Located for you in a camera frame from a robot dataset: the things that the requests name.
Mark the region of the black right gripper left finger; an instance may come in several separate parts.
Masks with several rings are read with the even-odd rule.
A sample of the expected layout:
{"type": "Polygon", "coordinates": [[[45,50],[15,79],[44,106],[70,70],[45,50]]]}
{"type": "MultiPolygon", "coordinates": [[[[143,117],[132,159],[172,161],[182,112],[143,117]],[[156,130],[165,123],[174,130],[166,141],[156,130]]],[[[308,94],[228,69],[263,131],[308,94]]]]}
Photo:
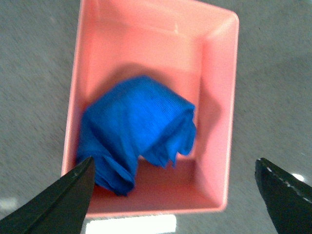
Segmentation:
{"type": "Polygon", "coordinates": [[[79,234],[95,185],[92,157],[0,221],[2,234],[79,234]]]}

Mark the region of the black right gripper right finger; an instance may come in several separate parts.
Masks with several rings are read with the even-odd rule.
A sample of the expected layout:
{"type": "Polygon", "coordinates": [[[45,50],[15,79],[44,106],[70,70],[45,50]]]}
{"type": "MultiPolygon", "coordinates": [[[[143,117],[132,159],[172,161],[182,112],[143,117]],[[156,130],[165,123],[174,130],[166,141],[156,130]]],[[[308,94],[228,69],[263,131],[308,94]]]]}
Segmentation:
{"type": "Polygon", "coordinates": [[[265,158],[255,161],[255,180],[279,234],[312,232],[312,188],[265,158]]]}

